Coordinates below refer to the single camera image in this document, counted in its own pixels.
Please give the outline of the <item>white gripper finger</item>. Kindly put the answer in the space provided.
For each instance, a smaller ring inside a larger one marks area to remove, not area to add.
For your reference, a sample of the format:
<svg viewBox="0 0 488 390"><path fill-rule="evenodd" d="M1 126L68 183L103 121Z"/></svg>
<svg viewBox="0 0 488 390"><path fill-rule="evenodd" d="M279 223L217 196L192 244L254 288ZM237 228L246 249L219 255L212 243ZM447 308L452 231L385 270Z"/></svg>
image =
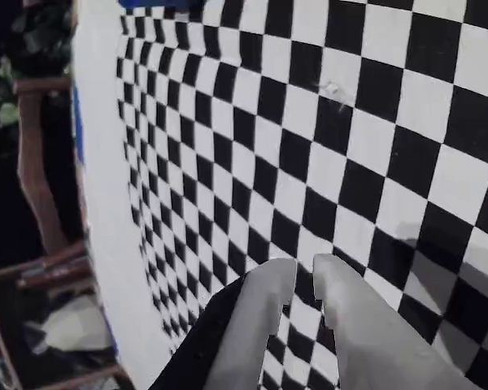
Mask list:
<svg viewBox="0 0 488 390"><path fill-rule="evenodd" d="M297 262L275 258L208 302L153 389L255 389L268 338L294 295Z"/></svg>
<svg viewBox="0 0 488 390"><path fill-rule="evenodd" d="M333 332L342 389L476 387L339 257L314 257L313 284Z"/></svg>

